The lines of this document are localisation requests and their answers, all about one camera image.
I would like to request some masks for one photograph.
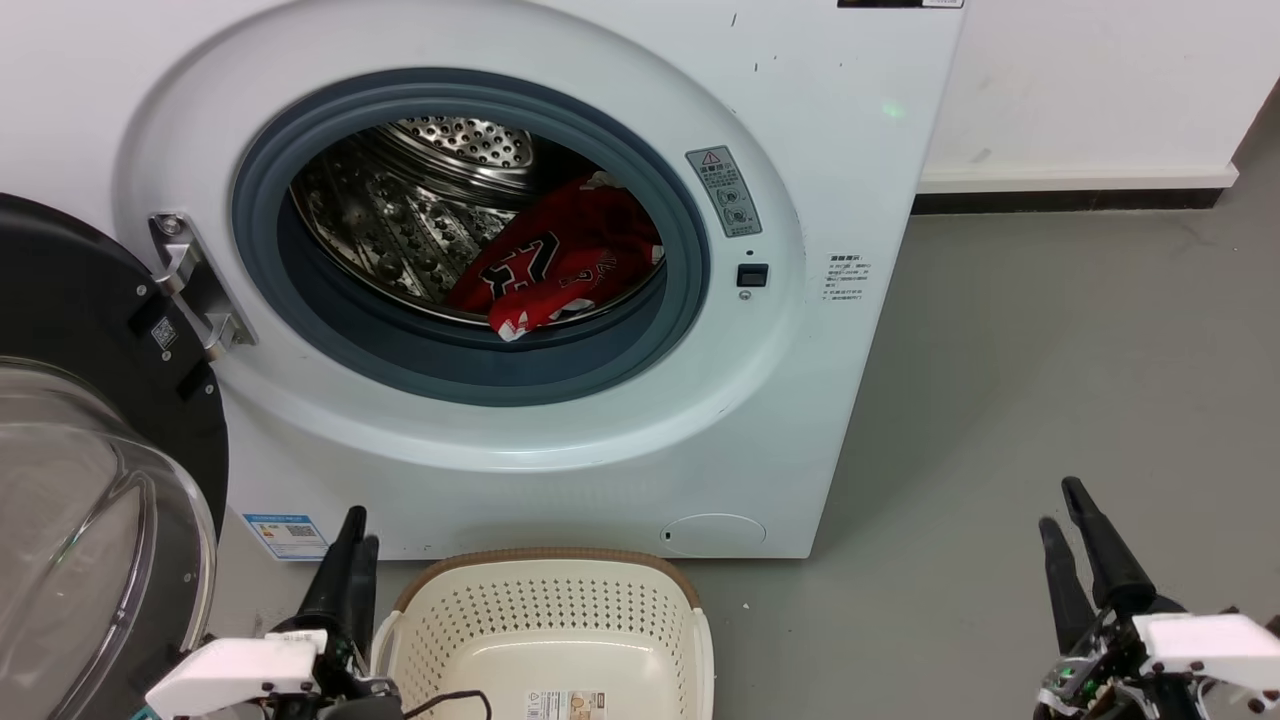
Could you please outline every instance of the metal hinge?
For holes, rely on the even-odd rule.
[[[179,305],[200,333],[205,355],[218,360],[233,345],[257,345],[244,315],[209,264],[191,218],[156,213],[147,218],[147,227],[160,259],[168,263],[154,279],[165,295],[182,300]]]

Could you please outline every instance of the white baseboard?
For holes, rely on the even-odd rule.
[[[1107,170],[1010,170],[1000,168],[924,168],[916,192],[1043,192],[1070,190],[1187,190],[1231,187],[1239,177],[1225,168],[1133,168]]]

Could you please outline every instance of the red clothing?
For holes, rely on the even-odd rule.
[[[488,314],[509,342],[643,281],[662,259],[658,231],[611,183],[605,173],[580,178],[516,215],[458,278],[448,305]]]

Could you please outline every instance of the white basket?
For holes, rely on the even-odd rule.
[[[712,717],[707,618],[689,580],[649,555],[532,548],[438,562],[401,594],[371,655],[406,711],[479,689],[495,720]],[[581,693],[603,711],[550,712],[544,693]],[[483,720],[484,708],[461,700],[430,716]]]

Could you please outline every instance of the screw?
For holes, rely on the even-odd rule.
[[[160,215],[156,224],[160,225],[160,232],[169,237],[182,232],[182,218],[178,215]]]

